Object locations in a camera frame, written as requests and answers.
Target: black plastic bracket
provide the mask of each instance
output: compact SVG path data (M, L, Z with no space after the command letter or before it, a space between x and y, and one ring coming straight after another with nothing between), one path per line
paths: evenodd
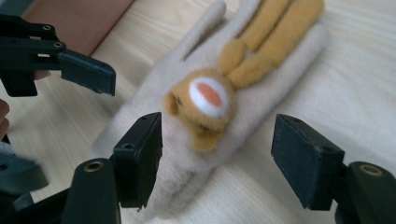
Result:
M36 96L36 70L62 70L63 79L115 94L116 73L110 65L67 49L51 25L0 15L0 78L7 94Z
M0 213L0 222L118 224L119 203L122 207L147 206L162 154L162 115L143 116L115 145L110 159L93 159L78 166L70 189L21 210L12 203L2 204L0 197L0 209L9 212L7 216Z
M302 206L330 210L338 224L396 223L396 180L369 162L343 164L344 150L300 119L276 116L271 150Z

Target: beige plush fabric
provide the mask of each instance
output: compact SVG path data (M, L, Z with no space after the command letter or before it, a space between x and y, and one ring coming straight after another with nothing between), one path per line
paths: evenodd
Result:
M217 66L187 74L166 94L167 112L183 123L195 148L216 148L233 119L234 92L277 69L318 20L323 7L322 0L262 1L244 31L227 41Z
M222 1L213 4L180 43L148 73L135 98L124 105L92 146L92 157L108 158L131 125L148 113L163 112L163 158L148 207L139 213L122 209L125 223L149 221L154 217L176 217L205 188L207 178L246 142L272 108L293 87L305 69L317 58L327 32L317 22L295 51L277 70L262 81L236 93L238 107L232 122L210 153L193 149L177 119L163 107L163 96L190 71L214 66L224 44L235 37L255 12L259 0L241 1L233 17L224 22Z

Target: white nose circle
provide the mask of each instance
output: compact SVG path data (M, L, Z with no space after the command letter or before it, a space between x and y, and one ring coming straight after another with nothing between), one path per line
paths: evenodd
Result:
M216 118L223 116L229 107L224 86L213 77L198 77L190 83L190 98L204 114Z

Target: orange nose patch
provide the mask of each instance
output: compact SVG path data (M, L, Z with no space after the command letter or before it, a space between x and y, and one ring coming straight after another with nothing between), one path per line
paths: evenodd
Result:
M197 85L198 91L205 97L205 99L215 107L221 106L221 99L219 94L211 86L201 82Z

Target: orange plush ear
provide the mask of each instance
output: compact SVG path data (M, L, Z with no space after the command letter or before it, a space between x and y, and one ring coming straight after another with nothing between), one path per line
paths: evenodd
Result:
M170 115L175 116L175 115L178 114L177 98L171 91L166 93L166 95L165 95L165 97L163 99L163 103L165 104L166 111Z

